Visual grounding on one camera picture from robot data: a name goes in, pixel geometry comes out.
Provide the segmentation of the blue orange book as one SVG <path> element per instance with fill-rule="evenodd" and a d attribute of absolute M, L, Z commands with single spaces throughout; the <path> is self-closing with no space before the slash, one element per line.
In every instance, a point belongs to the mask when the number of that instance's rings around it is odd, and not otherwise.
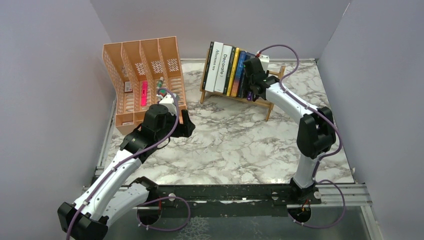
<path fill-rule="evenodd" d="M 247 55 L 247 53 L 246 53 L 245 50 L 241 50 L 239 52 L 236 71 L 235 71 L 235 74 L 234 74 L 234 80 L 233 80 L 232 89 L 231 89 L 231 93 L 230 93 L 231 97 L 236 97 L 237 94 L 238 94 L 238 88 L 239 88 L 239 85 L 240 85 L 240 79 L 241 79 L 242 71 L 243 71 L 243 68 L 244 68 L 244 61 L 245 61 L 246 55 Z"/>

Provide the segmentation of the yellow book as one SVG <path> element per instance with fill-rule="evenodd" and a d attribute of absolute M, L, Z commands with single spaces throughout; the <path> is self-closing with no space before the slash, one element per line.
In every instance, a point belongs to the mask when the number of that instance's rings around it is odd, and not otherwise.
<path fill-rule="evenodd" d="M 228 89 L 227 89 L 227 93 L 226 93 L 226 96 L 228 96 L 228 97 L 231 96 L 233 82 L 234 82 L 236 69 L 237 69 L 237 65 L 238 65 L 239 54 L 240 54 L 240 48 L 237 47 L 235 49 L 235 53 L 234 53 L 234 58 L 233 58 L 233 63 L 232 63 L 232 66 L 231 66 L 231 72 L 230 72 L 230 78 L 229 78 L 229 84 L 228 84 Z"/>

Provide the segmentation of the floral purple book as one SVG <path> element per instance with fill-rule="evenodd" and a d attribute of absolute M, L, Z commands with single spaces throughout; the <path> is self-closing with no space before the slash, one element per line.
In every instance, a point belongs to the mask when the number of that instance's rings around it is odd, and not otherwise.
<path fill-rule="evenodd" d="M 245 56 L 244 61 L 247 61 L 250 58 L 254 58 L 254 57 L 255 57 L 255 54 L 250 53 L 250 52 L 246 52 L 246 56 Z M 242 65 L 242 67 L 243 67 L 243 70 L 241 72 L 241 77 L 240 77 L 238 91 L 237 91 L 237 97 L 244 99 L 244 98 L 247 97 L 246 67 L 245 67 L 244 63 Z"/>

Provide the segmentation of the purple Treehouse book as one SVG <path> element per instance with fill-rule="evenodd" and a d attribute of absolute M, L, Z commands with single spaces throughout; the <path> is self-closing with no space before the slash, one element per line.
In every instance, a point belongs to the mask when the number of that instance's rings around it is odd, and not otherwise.
<path fill-rule="evenodd" d="M 253 100 L 253 96 L 254 94 L 251 91 L 248 91 L 246 94 L 246 100 L 251 102 Z"/>

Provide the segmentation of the white Afternoon tea book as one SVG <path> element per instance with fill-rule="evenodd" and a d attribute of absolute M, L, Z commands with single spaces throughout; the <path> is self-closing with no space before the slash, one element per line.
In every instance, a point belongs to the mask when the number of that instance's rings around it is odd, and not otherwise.
<path fill-rule="evenodd" d="M 211 48 L 209 51 L 209 64 L 207 68 L 206 82 L 204 85 L 204 90 L 207 92 L 213 92 L 215 89 L 216 77 L 221 61 L 223 46 L 224 44 L 219 41 L 214 41 L 211 43 Z"/>

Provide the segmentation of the black Moon and Sixpence book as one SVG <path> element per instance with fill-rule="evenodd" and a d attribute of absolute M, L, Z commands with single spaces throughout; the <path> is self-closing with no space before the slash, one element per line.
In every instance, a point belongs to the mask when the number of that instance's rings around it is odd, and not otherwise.
<path fill-rule="evenodd" d="M 203 74 L 203 80 L 201 85 L 202 90 L 207 92 L 212 91 L 212 87 L 211 87 L 212 82 L 209 81 L 209 71 L 210 71 L 211 61 L 213 59 L 213 54 L 214 54 L 214 45 L 215 45 L 215 42 L 211 41 L 209 45 L 209 49 L 208 49 L 208 55 L 207 55 L 207 59 L 206 59 L 205 67 L 204 67 L 204 74 Z"/>

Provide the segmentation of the white Decorate Furniture book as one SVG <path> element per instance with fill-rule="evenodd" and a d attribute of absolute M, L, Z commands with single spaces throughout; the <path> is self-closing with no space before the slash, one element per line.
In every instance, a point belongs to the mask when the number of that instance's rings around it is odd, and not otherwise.
<path fill-rule="evenodd" d="M 223 45 L 219 68 L 216 76 L 214 92 L 224 93 L 224 86 L 227 78 L 227 72 L 230 63 L 230 57 L 233 50 L 231 45 Z"/>

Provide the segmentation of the dark green book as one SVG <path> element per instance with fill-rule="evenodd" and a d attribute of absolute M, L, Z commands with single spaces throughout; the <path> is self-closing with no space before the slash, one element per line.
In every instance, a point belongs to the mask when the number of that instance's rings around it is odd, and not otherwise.
<path fill-rule="evenodd" d="M 229 87 L 230 87 L 230 80 L 231 80 L 231 74 L 233 72 L 233 66 L 235 65 L 235 58 L 236 58 L 236 53 L 238 52 L 237 50 L 238 48 L 233 46 L 231 49 L 231 53 L 230 53 L 230 58 L 229 58 L 229 65 L 227 68 L 227 73 L 226 73 L 226 79 L 225 79 L 225 85 L 224 85 L 224 89 L 223 89 L 223 95 L 225 96 L 229 96 L 228 92 L 229 92 Z"/>

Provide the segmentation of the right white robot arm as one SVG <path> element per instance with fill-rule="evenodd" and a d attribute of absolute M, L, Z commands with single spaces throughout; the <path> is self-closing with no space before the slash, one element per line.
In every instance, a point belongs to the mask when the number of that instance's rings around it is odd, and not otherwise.
<path fill-rule="evenodd" d="M 332 111 L 328 107 L 319 108 L 300 99 L 279 78 L 265 71 L 258 57 L 245 60 L 243 68 L 248 89 L 254 97 L 278 106 L 298 125 L 296 144 L 300 159 L 289 182 L 288 196 L 292 202 L 300 204 L 308 198 L 316 184 L 319 157 L 336 142 Z"/>

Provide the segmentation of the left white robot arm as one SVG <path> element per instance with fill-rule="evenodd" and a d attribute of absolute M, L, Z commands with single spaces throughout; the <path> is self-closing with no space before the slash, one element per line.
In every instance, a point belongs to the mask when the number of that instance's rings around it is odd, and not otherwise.
<path fill-rule="evenodd" d="M 79 198 L 63 202 L 57 210 L 66 239 L 102 240 L 109 227 L 124 213 L 138 205 L 156 204 L 160 211 L 162 198 L 158 185 L 146 177 L 134 180 L 120 196 L 116 192 L 160 144 L 171 138 L 188 138 L 195 124 L 186 109 L 172 103 L 153 104 L 144 120 L 125 136 L 111 164 Z"/>

